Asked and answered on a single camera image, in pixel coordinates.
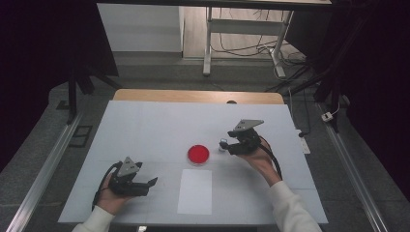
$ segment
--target white sleeve cuff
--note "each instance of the white sleeve cuff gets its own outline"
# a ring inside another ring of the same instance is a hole
[[[294,195],[295,193],[290,190],[284,181],[277,182],[269,188],[269,198],[271,198],[273,205],[277,205]]]
[[[93,213],[84,221],[83,225],[90,231],[108,231],[109,223],[114,217],[102,208],[95,206]]]

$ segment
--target red dish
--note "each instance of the red dish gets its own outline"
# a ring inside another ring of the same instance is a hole
[[[194,164],[202,164],[208,160],[208,148],[202,145],[194,145],[188,150],[188,159]]]

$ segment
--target white paper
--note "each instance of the white paper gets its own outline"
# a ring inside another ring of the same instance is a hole
[[[212,214],[212,171],[183,170],[178,201],[178,214]]]

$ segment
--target hand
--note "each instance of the hand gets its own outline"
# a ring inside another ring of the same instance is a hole
[[[266,140],[262,137],[261,140],[261,144],[264,147],[271,150],[268,142],[266,142]],[[261,148],[257,148],[254,152],[250,154],[239,155],[238,157],[246,160],[251,167],[256,169],[265,178],[266,182],[270,187],[276,184],[277,182],[281,181],[279,174],[272,165],[271,158]]]
[[[111,191],[108,187],[109,180],[111,179],[111,174],[109,174],[104,183],[102,184],[101,195],[97,205],[103,210],[109,212],[112,215],[116,215],[123,205],[133,196],[122,196],[117,195]]]

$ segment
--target wooden edge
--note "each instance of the wooden edge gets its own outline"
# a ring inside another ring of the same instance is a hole
[[[120,89],[115,101],[284,104],[278,93]]]

